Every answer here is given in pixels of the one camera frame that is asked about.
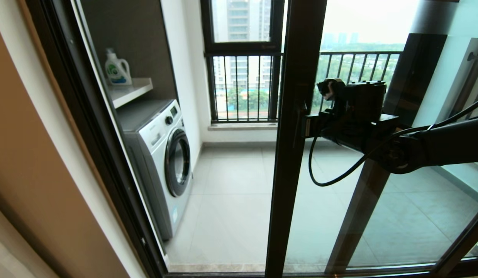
washing machine door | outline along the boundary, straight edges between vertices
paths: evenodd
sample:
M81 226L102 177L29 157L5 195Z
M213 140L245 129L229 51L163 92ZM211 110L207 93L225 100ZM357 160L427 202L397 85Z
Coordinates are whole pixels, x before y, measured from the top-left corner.
M191 177L191 153L186 132L175 129L167 141L165 152L165 179L174 197L184 193Z

tile floor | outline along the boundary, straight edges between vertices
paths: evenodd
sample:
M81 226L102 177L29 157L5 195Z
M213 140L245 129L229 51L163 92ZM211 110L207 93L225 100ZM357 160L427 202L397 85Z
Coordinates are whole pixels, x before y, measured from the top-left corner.
M323 271L349 205L357 169L343 181L315 186L304 155L285 271ZM335 178L361 157L320 144L314 174ZM204 148L188 206L165 243L169 271L264 271L274 148ZM350 266L433 262L478 211L478 202L429 168L391 175Z

window frame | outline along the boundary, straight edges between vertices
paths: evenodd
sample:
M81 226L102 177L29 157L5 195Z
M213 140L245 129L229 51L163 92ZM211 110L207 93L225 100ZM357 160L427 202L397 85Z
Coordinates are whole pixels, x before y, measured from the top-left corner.
M202 31L204 39L204 56L207 64L207 81L210 100L210 114L212 124L215 123L252 123L252 122L276 122L278 120L278 94L281 72L281 50L283 13L285 0L271 0L270 7L270 41L269 42L215 42L213 32L213 14L211 0L200 0L202 12ZM214 56L271 56L271 79L268 119L237 120L227 118L227 121L219 121L216 104L215 68Z
M206 54L246 56L252 53L269 55L281 51L284 0L271 0L269 42L215 42L211 0L200 2Z

balcony railing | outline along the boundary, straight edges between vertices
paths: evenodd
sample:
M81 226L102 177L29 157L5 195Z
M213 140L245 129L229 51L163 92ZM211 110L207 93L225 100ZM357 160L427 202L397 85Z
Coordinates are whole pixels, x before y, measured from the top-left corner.
M316 82L328 77L390 84L401 51L320 52ZM276 122L281 53L209 56L208 81L212 123ZM312 110L322 99L313 92Z

white wall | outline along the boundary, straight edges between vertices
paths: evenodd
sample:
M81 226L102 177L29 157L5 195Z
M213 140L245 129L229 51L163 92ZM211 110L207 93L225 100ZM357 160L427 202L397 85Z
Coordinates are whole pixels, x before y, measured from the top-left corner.
M478 192L478 165L476 163L444 165L442 168Z
M161 5L177 84L177 95L191 148L191 166L194 167L202 139L190 59L190 49L193 48L193 44L190 44L187 36L183 2L181 0L161 0Z
M197 104L198 124L203 142L260 142L276 141L276 130L264 131L209 131L210 100L208 94L207 65L203 56L204 42L200 2L196 0L181 0L186 19L186 30L193 74L193 86Z
M131 277L145 277L57 102L18 2L0 0L0 33L45 129L114 252Z
M471 41L471 37L447 37L413 127L431 125L449 116L472 67L467 56L477 49L478 40Z

